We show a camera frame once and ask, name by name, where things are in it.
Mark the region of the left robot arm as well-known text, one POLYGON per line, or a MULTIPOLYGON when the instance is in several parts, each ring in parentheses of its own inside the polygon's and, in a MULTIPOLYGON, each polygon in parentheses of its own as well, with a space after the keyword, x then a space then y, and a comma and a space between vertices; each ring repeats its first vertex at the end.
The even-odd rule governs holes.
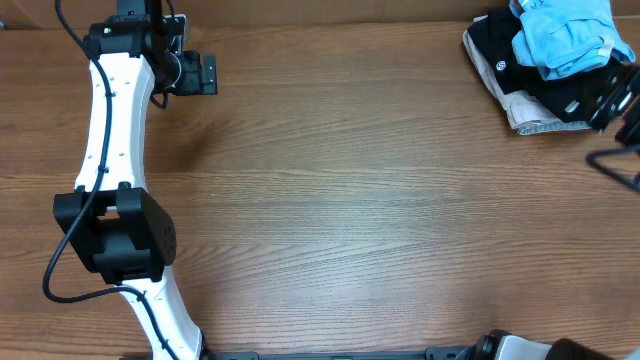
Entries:
POLYGON ((215 57, 186 50, 187 32, 169 1, 120 0, 115 15, 77 38, 93 91, 89 133, 73 191, 53 203, 61 247, 129 303, 154 359, 212 357, 174 276, 174 222, 150 195, 144 168, 149 107, 218 91, 215 57))

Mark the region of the light blue t-shirt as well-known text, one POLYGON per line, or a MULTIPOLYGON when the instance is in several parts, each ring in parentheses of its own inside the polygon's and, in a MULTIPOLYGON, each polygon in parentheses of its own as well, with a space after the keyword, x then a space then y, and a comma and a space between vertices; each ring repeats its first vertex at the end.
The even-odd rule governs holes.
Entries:
POLYGON ((516 61, 545 81, 636 60, 621 39, 609 0, 511 0, 521 29, 512 39, 516 61))

